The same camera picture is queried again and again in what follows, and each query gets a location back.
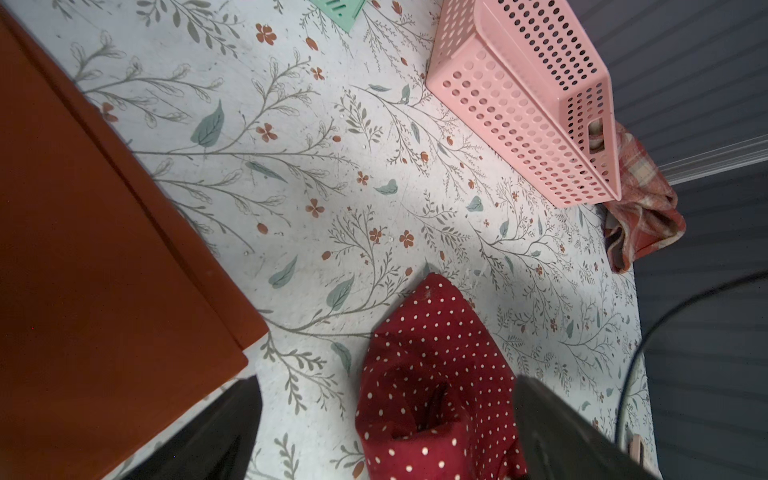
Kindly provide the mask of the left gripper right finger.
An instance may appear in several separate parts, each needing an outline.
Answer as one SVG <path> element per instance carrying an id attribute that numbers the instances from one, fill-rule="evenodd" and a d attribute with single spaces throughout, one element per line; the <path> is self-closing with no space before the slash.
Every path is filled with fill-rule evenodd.
<path id="1" fill-rule="evenodd" d="M 517 378 L 514 408 L 530 479 L 656 477 L 535 378 Z"/>

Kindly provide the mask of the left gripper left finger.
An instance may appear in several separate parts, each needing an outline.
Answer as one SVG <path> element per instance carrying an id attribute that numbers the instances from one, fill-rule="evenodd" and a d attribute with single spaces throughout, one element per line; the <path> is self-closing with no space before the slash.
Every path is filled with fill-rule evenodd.
<path id="1" fill-rule="evenodd" d="M 127 479 L 243 479 L 263 409 L 258 379 L 235 382 Z"/>

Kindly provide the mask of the red polka dot skirt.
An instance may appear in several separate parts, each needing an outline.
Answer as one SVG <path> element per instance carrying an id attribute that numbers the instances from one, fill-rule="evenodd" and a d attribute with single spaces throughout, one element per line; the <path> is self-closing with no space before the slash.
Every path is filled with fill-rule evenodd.
<path id="1" fill-rule="evenodd" d="M 516 376 L 471 304 L 431 273 L 374 331 L 355 426 L 372 479 L 525 479 Z"/>

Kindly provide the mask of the rust brown skirt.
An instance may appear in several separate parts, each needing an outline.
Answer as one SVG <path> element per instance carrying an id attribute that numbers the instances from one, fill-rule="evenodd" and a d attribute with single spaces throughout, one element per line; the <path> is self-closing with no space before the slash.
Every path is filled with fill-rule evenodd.
<path id="1" fill-rule="evenodd" d="M 1 15 L 1 475 L 101 479 L 267 333 L 97 110 Z"/>

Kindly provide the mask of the pink plastic basket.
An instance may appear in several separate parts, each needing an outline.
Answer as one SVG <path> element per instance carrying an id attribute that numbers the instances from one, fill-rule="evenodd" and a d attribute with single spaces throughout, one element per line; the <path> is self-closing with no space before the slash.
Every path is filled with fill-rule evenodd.
<path id="1" fill-rule="evenodd" d="M 426 86 L 554 206 L 621 199 L 611 78 L 568 2 L 444 2 Z"/>

